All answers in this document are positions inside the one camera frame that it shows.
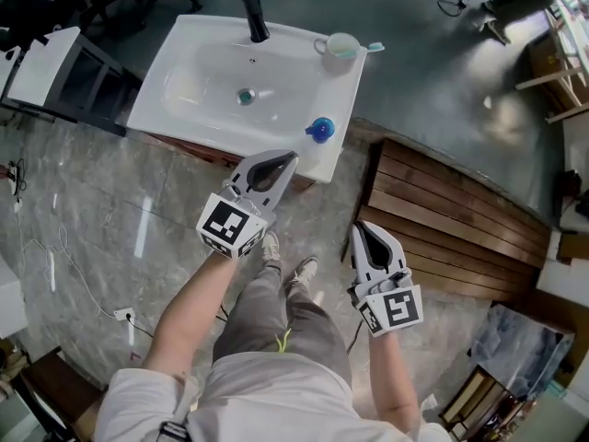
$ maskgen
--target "toothbrush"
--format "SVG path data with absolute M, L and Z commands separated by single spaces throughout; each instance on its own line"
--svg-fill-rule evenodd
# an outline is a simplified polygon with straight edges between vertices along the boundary
M 382 42 L 373 42 L 368 45 L 368 52 L 380 52 L 384 50 L 385 46 L 383 46 Z M 356 57 L 357 53 L 357 51 L 344 51 L 338 52 L 336 55 L 341 59 L 351 59 L 353 57 Z

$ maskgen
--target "blue bottle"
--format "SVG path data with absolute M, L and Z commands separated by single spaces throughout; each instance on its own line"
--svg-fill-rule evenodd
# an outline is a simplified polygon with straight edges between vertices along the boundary
M 305 129 L 305 133 L 312 135 L 316 143 L 323 144 L 335 133 L 335 124 L 329 118 L 317 118 Z

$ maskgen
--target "white ceramic sink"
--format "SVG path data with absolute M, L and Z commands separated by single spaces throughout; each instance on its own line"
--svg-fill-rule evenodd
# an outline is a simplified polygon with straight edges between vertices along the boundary
M 314 42 L 325 38 L 267 23 L 254 43 L 241 18 L 183 15 L 167 35 L 133 105 L 129 127 L 249 156 L 288 148 L 297 173 L 329 182 L 337 164 L 364 66 L 361 48 L 343 76 L 325 71 Z M 305 128 L 331 118 L 324 144 Z

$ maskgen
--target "cup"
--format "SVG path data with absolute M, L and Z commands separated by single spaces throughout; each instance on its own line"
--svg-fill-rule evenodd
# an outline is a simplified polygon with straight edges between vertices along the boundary
M 322 55 L 325 70 L 335 76 L 349 72 L 360 51 L 360 42 L 347 33 L 333 33 L 326 40 L 317 38 L 314 46 L 315 51 Z

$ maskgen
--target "black faucet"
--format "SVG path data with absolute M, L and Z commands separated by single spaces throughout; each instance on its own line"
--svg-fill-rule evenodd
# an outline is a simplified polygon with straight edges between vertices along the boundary
M 264 23 L 264 16 L 261 13 L 260 0 L 242 0 L 248 13 L 249 32 L 251 40 L 254 42 L 266 41 L 270 37 L 270 32 Z

